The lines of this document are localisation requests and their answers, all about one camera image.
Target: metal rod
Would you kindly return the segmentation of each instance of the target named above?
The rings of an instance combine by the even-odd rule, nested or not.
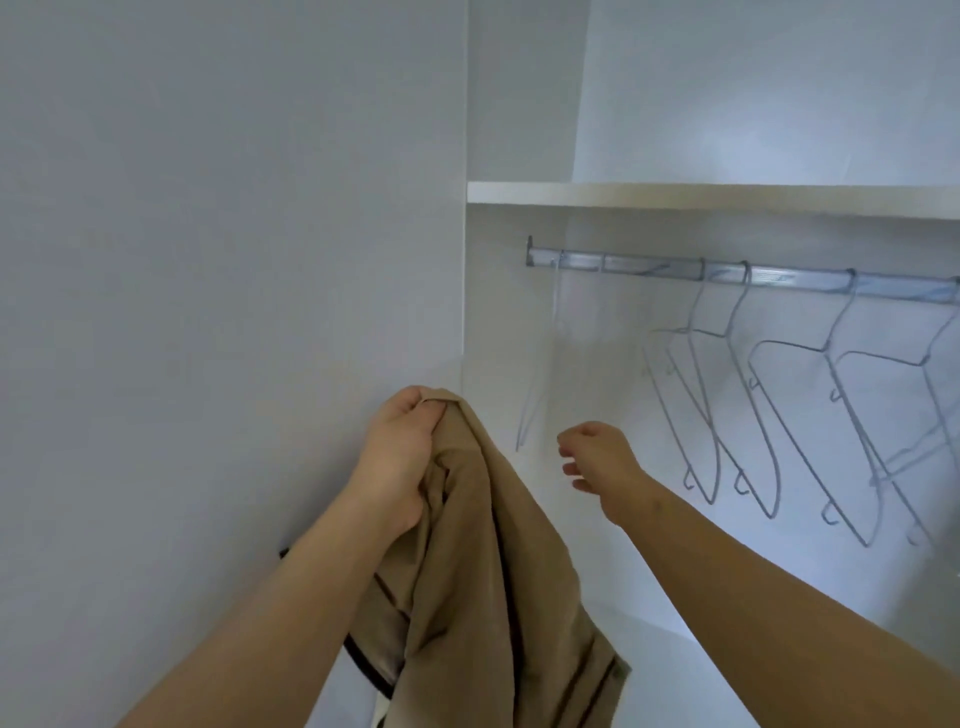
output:
[[[535,248],[533,237],[527,239],[527,265],[533,268],[553,268],[573,271],[619,273],[625,276],[673,280],[703,280],[711,283],[742,285],[745,266],[742,262],[726,263],[716,260],[683,257],[650,257],[641,255],[613,255]],[[830,271],[805,268],[781,268],[769,265],[751,265],[753,287],[786,288],[820,293],[849,293],[850,270]],[[858,273],[857,296],[920,301],[925,303],[953,303],[956,278],[922,278],[919,276],[889,276],[883,273]]]

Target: white shelf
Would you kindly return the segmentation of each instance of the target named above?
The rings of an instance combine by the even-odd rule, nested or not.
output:
[[[960,186],[468,182],[467,202],[960,220]]]

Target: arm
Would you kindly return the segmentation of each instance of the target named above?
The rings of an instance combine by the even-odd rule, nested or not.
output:
[[[960,680],[713,525],[620,430],[584,423],[557,441],[573,487],[600,497],[761,726],[960,725]]]
[[[388,400],[343,492],[118,728],[300,728],[380,559],[420,520],[418,485],[443,413],[418,387]]]

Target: metal hanger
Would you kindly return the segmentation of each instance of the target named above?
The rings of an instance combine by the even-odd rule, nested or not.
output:
[[[937,396],[936,387],[933,384],[933,379],[930,377],[930,372],[927,370],[926,365],[929,363],[930,358],[933,355],[933,348],[937,345],[937,342],[940,340],[940,337],[943,336],[944,332],[947,331],[950,326],[956,321],[957,316],[960,315],[960,278],[956,279],[953,286],[953,300],[952,300],[953,310],[950,313],[946,321],[944,321],[941,326],[937,329],[936,333],[933,334],[933,337],[930,339],[929,344],[926,346],[924,355],[920,357],[917,361],[911,361],[910,359],[903,359],[897,356],[887,356],[886,354],[878,354],[873,352],[864,352],[862,350],[849,350],[840,354],[836,360],[837,371],[839,372],[840,365],[845,359],[849,357],[864,356],[872,359],[880,359],[882,361],[890,361],[895,364],[901,364],[906,367],[915,367],[919,368],[924,376],[924,384],[926,385],[926,391],[930,395],[930,401],[933,404],[933,411],[936,416],[936,424],[929,430],[927,430],[921,437],[918,439],[916,446],[922,440],[925,440],[927,437],[934,435],[936,433],[941,433],[943,435],[943,443],[938,445],[935,448],[928,450],[927,452],[913,458],[908,461],[907,464],[900,466],[894,472],[891,472],[891,476],[896,476],[900,473],[903,473],[910,468],[919,465],[924,462],[926,459],[931,457],[936,452],[946,448],[949,449],[950,458],[953,461],[953,468],[960,474],[960,450],[956,447],[956,444],[953,440],[953,436],[950,434],[949,428],[947,426],[947,418],[950,414],[955,411],[960,402],[955,402],[950,408],[943,406],[940,398]],[[837,400],[836,391],[830,393],[830,399],[832,401]],[[909,454],[911,449],[902,449],[894,453],[893,456],[887,459],[887,462],[895,458],[903,457],[906,454]]]
[[[560,311],[560,297],[561,297],[561,276],[560,270],[564,267],[566,258],[566,251],[558,251],[557,257],[552,261],[551,267],[554,269],[553,275],[553,303],[550,311],[550,335],[544,341],[543,348],[541,353],[538,355],[537,360],[545,360],[547,358],[546,349],[554,351],[556,349],[556,337],[557,337],[557,328],[559,325],[559,311]],[[606,269],[606,260],[607,254],[599,254],[599,264],[592,269],[595,273],[604,273]],[[530,379],[530,384],[527,387],[526,396],[523,398],[523,406],[520,408],[520,419],[519,424],[516,428],[516,452],[520,452],[520,448],[526,445],[527,435],[530,432],[530,426],[533,424],[533,421],[537,418],[537,414],[540,412],[544,402],[547,398],[547,392],[544,390],[540,392],[540,395],[537,397],[537,400],[534,401],[531,405],[531,398],[533,397],[534,391],[537,389],[537,384],[540,382],[540,373],[546,371],[545,366],[538,366],[534,371],[534,375]]]
[[[887,460],[884,460],[884,458],[880,456],[879,451],[874,445],[873,440],[870,438],[869,434],[867,434],[865,430],[864,430],[864,439],[866,441],[866,444],[869,446],[870,451],[873,453],[873,456],[876,459],[876,462],[879,465],[879,468],[883,471],[883,476],[881,476],[876,482],[877,488],[880,488],[884,483],[889,483],[890,486],[894,489],[894,492],[897,494],[897,497],[900,499],[900,502],[902,502],[903,506],[907,509],[910,516],[914,520],[913,525],[911,526],[910,530],[906,534],[907,541],[913,546],[918,546],[919,542],[915,539],[914,533],[917,531],[920,531],[921,533],[924,534],[924,537],[926,538],[927,542],[930,543],[930,545],[934,548],[935,551],[940,551],[940,548],[938,547],[936,540],[934,539],[932,534],[929,532],[929,530],[927,530],[923,520],[920,518],[919,514],[914,509],[912,503],[910,502],[910,499],[907,497],[906,493],[902,490],[896,478],[901,473],[904,473],[910,470],[911,468],[916,467],[917,465],[929,459],[930,457],[937,454],[939,451],[942,451],[943,449],[949,450],[950,458],[953,462],[953,468],[957,472],[957,474],[960,475],[960,457],[958,457],[956,444],[954,443],[953,436],[950,434],[949,427],[947,425],[947,410],[941,404],[940,398],[937,395],[936,387],[934,386],[933,380],[930,377],[930,373],[926,368],[926,365],[929,363],[930,358],[933,355],[933,348],[936,346],[937,342],[940,340],[940,337],[944,334],[944,332],[948,328],[950,328],[953,322],[956,321],[958,315],[960,315],[960,279],[957,279],[954,283],[952,305],[953,305],[953,311],[950,313],[947,320],[944,321],[943,324],[937,329],[936,333],[934,333],[933,337],[930,339],[930,342],[926,346],[924,355],[917,361],[911,361],[909,359],[903,359],[895,356],[888,356],[885,354],[864,352],[862,350],[846,351],[842,353],[840,356],[838,356],[836,360],[836,368],[838,371],[838,375],[839,375],[839,367],[841,362],[843,362],[845,359],[853,358],[857,356],[869,357],[872,359],[879,359],[882,361],[890,361],[896,364],[901,364],[902,366],[906,366],[906,367],[919,368],[923,373],[924,384],[926,385],[927,393],[930,396],[930,401],[933,405],[933,410],[934,410],[937,422],[930,430],[928,430],[927,432],[924,433],[924,435],[922,435],[922,439],[928,436],[929,434],[939,431],[943,435],[943,439],[944,439],[944,442],[942,443],[942,445],[938,446],[937,448],[930,449],[921,455],[913,457],[912,459],[907,461],[906,464],[899,466],[898,468],[891,469],[887,461],[889,460],[889,458]],[[840,397],[839,397],[838,390],[834,390],[833,392],[830,393],[831,401],[838,401],[839,399]],[[897,453],[895,453],[895,456],[900,455],[906,451],[907,450],[899,450]]]
[[[557,312],[560,309],[560,267],[563,260],[564,251],[559,251],[557,253],[556,260],[553,262],[553,305],[550,310],[550,334],[543,342],[541,353],[537,356],[537,361],[546,358],[546,349],[549,348],[552,350],[554,348],[552,345],[554,345],[556,342]],[[527,434],[530,431],[530,425],[537,416],[537,413],[540,411],[540,407],[542,406],[543,400],[546,397],[546,394],[541,392],[540,396],[537,398],[537,401],[533,403],[533,408],[530,409],[530,399],[533,397],[534,390],[537,388],[537,384],[540,381],[540,373],[544,370],[545,367],[536,366],[534,367],[533,376],[530,377],[530,384],[527,386],[527,394],[524,396],[523,406],[520,408],[520,420],[516,426],[515,452],[520,452],[520,448],[526,444]]]
[[[827,504],[824,506],[823,510],[820,512],[821,518],[825,523],[829,525],[836,525],[837,523],[843,522],[847,528],[851,531],[853,536],[856,538],[860,544],[864,547],[869,547],[873,544],[876,539],[876,534],[879,531],[880,523],[883,519],[883,493],[882,489],[879,487],[879,474],[877,472],[877,464],[874,460],[872,449],[870,446],[869,438],[866,436],[866,432],[863,428],[863,424],[860,422],[859,418],[856,415],[856,412],[853,410],[850,399],[847,397],[847,392],[844,389],[843,382],[840,380],[839,375],[836,372],[836,367],[833,362],[832,357],[832,348],[833,348],[833,337],[837,329],[840,326],[840,323],[843,321],[844,317],[847,315],[847,312],[850,310],[850,307],[853,305],[853,302],[856,299],[856,295],[859,288],[859,277],[853,269],[850,270],[850,280],[847,286],[843,289],[843,292],[848,294],[847,301],[844,303],[843,308],[837,314],[836,318],[833,320],[833,324],[830,327],[829,333],[827,334],[827,339],[824,342],[822,347],[809,347],[803,344],[795,344],[790,341],[781,341],[778,339],[764,339],[762,341],[756,342],[753,348],[750,351],[750,354],[747,357],[747,365],[750,367],[752,373],[752,378],[748,382],[748,386],[754,389],[759,389],[763,394],[763,397],[767,400],[767,403],[770,405],[770,408],[773,410],[777,419],[780,421],[780,425],[783,427],[783,431],[786,432],[787,437],[790,438],[790,442],[793,443],[793,447],[797,450],[797,453],[803,459],[804,464],[807,469],[810,471],[810,474],[813,476],[813,479],[817,481],[817,485],[820,486],[820,489],[824,492],[824,495],[827,496]],[[790,427],[787,425],[785,419],[783,418],[780,411],[777,409],[777,406],[774,404],[773,399],[770,397],[769,392],[766,387],[763,385],[763,380],[759,376],[759,373],[756,370],[756,365],[754,362],[756,353],[765,347],[778,346],[778,347],[790,347],[792,349],[800,349],[807,352],[814,352],[820,354],[824,361],[827,363],[830,377],[833,379],[834,388],[838,395],[838,400],[844,403],[844,406],[847,409],[847,414],[850,417],[853,429],[856,432],[857,438],[860,440],[860,445],[863,448],[864,455],[867,458],[867,462],[870,465],[871,473],[873,478],[871,479],[871,487],[874,490],[876,496],[876,519],[874,520],[873,527],[870,529],[869,533],[866,535],[860,533],[857,530],[856,526],[850,520],[850,517],[844,512],[843,508],[840,507],[840,504],[837,502],[836,498],[833,497],[833,493],[830,492],[830,489],[827,487],[827,484],[824,482],[823,478],[817,473],[817,469],[814,468],[813,464],[810,462],[810,459],[806,456],[804,449],[801,448],[800,443],[797,442],[797,438],[794,436],[793,432],[790,430]]]
[[[683,442],[681,442],[680,435],[677,432],[677,428],[674,425],[673,418],[670,416],[670,410],[666,405],[666,400],[663,398],[663,392],[660,390],[660,386],[657,384],[657,377],[654,375],[654,369],[650,362],[650,354],[647,351],[647,342],[644,341],[640,345],[640,351],[643,355],[644,363],[646,364],[646,369],[650,373],[650,381],[654,386],[654,393],[657,395],[657,400],[660,403],[660,409],[663,410],[663,416],[666,418],[667,425],[670,427],[670,432],[673,435],[674,442],[677,443],[677,448],[680,450],[680,455],[683,457],[684,462],[686,463],[686,473],[684,474],[683,484],[688,491],[692,491],[694,488],[698,489],[703,495],[704,500],[712,505],[716,502],[717,492],[720,489],[720,477],[722,474],[722,466],[720,461],[720,440],[717,437],[716,429],[712,426],[712,415],[709,409],[709,400],[707,398],[707,388],[704,384],[703,373],[700,369],[700,361],[697,358],[697,352],[693,347],[693,344],[690,342],[689,333],[693,328],[693,318],[696,314],[697,305],[700,303],[700,299],[704,295],[704,289],[707,286],[708,278],[706,275],[707,265],[706,262],[701,259],[701,276],[700,276],[700,287],[697,289],[697,295],[693,299],[693,303],[690,305],[690,310],[686,316],[686,326],[683,328],[655,328],[651,331],[648,331],[648,335],[651,333],[665,333],[669,336],[664,350],[666,351],[667,359],[669,361],[669,369],[667,374],[673,375],[676,374],[690,399],[693,401],[694,406],[697,409],[697,412],[700,413],[701,418],[707,423],[707,426],[710,429],[710,434],[713,439],[713,456],[714,456],[714,478],[713,486],[709,490],[704,487],[703,481],[700,479],[700,476],[697,474],[696,469],[693,467],[693,463],[690,462],[689,456],[686,454],[686,448],[684,448]],[[700,403],[697,401],[697,398],[693,395],[693,392],[690,390],[689,386],[686,383],[686,379],[680,372],[680,369],[677,367],[677,362],[673,358],[673,354],[670,352],[670,344],[674,336],[682,335],[687,339],[687,343],[690,347],[690,354],[693,357],[693,368],[697,377],[697,385],[700,389],[700,395],[704,401],[704,407],[701,408]]]
[[[733,349],[733,341],[732,341],[733,325],[736,321],[737,314],[739,313],[743,302],[746,300],[747,295],[753,289],[753,267],[747,261],[743,261],[742,265],[743,265],[743,280],[741,282],[743,285],[743,291],[740,293],[740,296],[737,298],[736,303],[734,304],[731,310],[730,317],[728,318],[727,325],[723,331],[710,331],[704,328],[695,328],[693,326],[694,315],[696,313],[697,306],[699,305],[699,302],[701,300],[700,293],[702,293],[704,284],[706,283],[706,281],[704,281],[701,283],[701,291],[700,293],[698,293],[697,299],[694,301],[694,305],[690,310],[690,316],[688,317],[686,328],[655,329],[655,332],[658,332],[658,333],[663,332],[663,333],[670,333],[670,334],[687,334],[687,341],[690,347],[690,354],[693,359],[694,369],[697,373],[698,382],[700,382],[701,385],[703,383],[703,377],[701,374],[700,362],[699,362],[699,358],[697,357],[696,348],[694,347],[694,344],[693,344],[693,337],[690,336],[689,334],[691,333],[704,334],[705,336],[711,336],[713,338],[721,339],[726,342],[727,349],[730,354],[731,362],[733,364],[733,368],[736,371],[737,377],[740,380],[740,385],[743,387],[743,391],[747,395],[747,399],[750,402],[751,409],[753,410],[754,417],[756,418],[756,423],[759,425],[760,432],[763,435],[763,440],[767,447],[767,451],[770,454],[771,463],[773,464],[774,480],[775,480],[775,495],[774,495],[774,502],[770,507],[768,507],[767,504],[763,502],[763,498],[761,498],[759,493],[756,491],[753,481],[747,475],[745,469],[739,464],[739,462],[737,462],[736,458],[733,456],[733,453],[730,451],[727,445],[723,442],[723,438],[720,437],[720,434],[717,431],[716,424],[713,418],[713,413],[709,406],[709,397],[706,391],[706,387],[701,388],[701,392],[704,397],[704,406],[701,407],[697,398],[694,396],[692,390],[690,389],[690,386],[686,382],[685,377],[683,376],[679,367],[677,366],[677,362],[673,358],[673,354],[670,351],[669,344],[667,346],[666,353],[670,361],[671,368],[673,369],[674,372],[676,372],[681,384],[686,390],[687,396],[693,402],[693,405],[696,408],[701,419],[703,419],[704,423],[709,428],[710,434],[713,437],[715,446],[720,448],[724,452],[724,454],[727,455],[728,459],[730,459],[731,463],[736,469],[736,479],[733,482],[733,489],[737,493],[739,493],[741,496],[752,495],[754,497],[754,500],[756,500],[757,505],[759,505],[760,510],[763,512],[763,515],[766,516],[768,519],[773,519],[777,516],[777,513],[780,510],[780,493],[782,489],[782,478],[780,476],[780,462],[777,459],[777,453],[774,450],[773,443],[770,440],[770,435],[767,432],[767,428],[763,423],[762,417],[760,416],[759,409],[756,406],[754,393],[751,390],[750,386],[748,385],[746,377],[744,377],[743,368],[740,365],[739,359],[736,355],[736,351]]]

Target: beige jacket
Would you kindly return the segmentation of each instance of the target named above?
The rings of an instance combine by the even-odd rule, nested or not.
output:
[[[560,536],[473,411],[449,402],[418,527],[387,552],[348,651],[385,728],[609,726],[629,667],[580,602]]]

